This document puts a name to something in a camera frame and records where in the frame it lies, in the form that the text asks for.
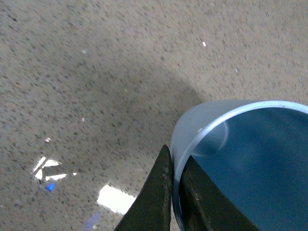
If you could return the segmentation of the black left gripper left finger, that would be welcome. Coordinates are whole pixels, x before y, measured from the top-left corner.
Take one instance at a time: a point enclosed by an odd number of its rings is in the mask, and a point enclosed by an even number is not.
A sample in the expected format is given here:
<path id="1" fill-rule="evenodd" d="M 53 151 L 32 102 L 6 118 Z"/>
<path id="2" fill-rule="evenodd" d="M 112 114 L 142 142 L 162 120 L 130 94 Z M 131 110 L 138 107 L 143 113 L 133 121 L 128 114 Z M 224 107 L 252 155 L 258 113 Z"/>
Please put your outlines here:
<path id="1" fill-rule="evenodd" d="M 141 192 L 115 230 L 170 230 L 172 191 L 173 163 L 168 146 L 163 145 Z"/>

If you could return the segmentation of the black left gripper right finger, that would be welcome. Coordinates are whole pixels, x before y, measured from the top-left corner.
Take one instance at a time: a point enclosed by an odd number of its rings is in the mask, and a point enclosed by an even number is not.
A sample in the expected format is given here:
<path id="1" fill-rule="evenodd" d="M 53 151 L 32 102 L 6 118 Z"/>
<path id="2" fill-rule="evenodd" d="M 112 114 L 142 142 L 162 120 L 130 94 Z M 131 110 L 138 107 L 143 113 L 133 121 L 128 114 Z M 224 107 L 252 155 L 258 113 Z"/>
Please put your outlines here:
<path id="1" fill-rule="evenodd" d="M 180 207 L 186 231 L 259 230 L 192 157 L 189 157 L 180 180 Z"/>

